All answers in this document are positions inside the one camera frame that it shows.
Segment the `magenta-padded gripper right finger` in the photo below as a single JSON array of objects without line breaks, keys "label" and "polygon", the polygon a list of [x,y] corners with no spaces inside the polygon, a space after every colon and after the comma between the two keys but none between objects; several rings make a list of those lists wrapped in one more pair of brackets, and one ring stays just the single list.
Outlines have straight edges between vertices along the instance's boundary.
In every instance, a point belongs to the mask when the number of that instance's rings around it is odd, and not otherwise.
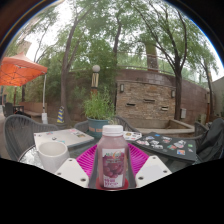
[{"label": "magenta-padded gripper right finger", "polygon": [[129,188],[140,188],[171,174],[168,167],[156,155],[148,156],[132,144],[129,146]]}]

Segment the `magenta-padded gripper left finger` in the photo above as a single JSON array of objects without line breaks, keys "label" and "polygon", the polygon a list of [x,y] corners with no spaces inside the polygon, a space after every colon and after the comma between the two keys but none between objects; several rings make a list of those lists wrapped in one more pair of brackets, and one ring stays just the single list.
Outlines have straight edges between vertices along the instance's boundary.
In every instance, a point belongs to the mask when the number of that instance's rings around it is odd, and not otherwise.
[{"label": "magenta-padded gripper left finger", "polygon": [[94,145],[77,158],[68,158],[55,174],[83,188],[94,189],[97,179],[96,148]]}]

